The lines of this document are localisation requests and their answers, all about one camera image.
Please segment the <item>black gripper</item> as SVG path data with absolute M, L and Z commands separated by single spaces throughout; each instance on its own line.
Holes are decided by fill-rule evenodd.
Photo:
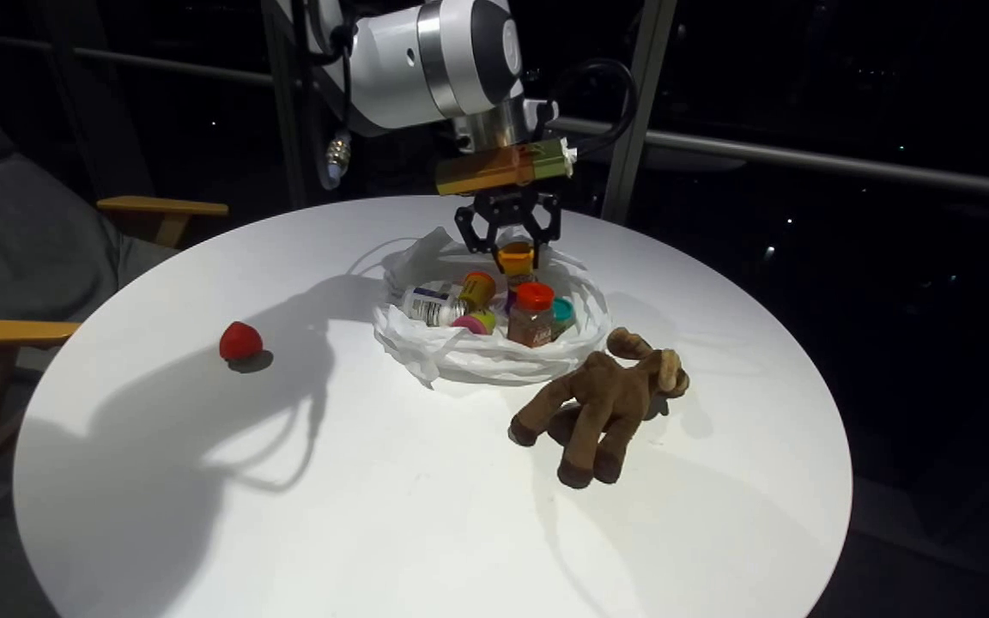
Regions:
M 473 197 L 452 213 L 452 223 L 469 253 L 494 253 L 494 241 L 507 228 L 521 228 L 542 253 L 558 241 L 564 213 L 552 193 L 510 188 Z

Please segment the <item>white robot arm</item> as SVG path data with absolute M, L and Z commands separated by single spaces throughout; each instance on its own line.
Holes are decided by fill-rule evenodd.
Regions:
M 326 149 L 344 170 L 350 133 L 449 127 L 452 153 L 433 168 L 439 197 L 462 197 L 452 213 L 469 251 L 498 253 L 530 237 L 558 237 L 558 201 L 545 183 L 570 177 L 577 151 L 545 129 L 556 98 L 524 94 L 524 62 L 507 0 L 413 0 L 360 17 L 344 0 L 272 0 L 294 35 L 294 59 L 341 133 Z

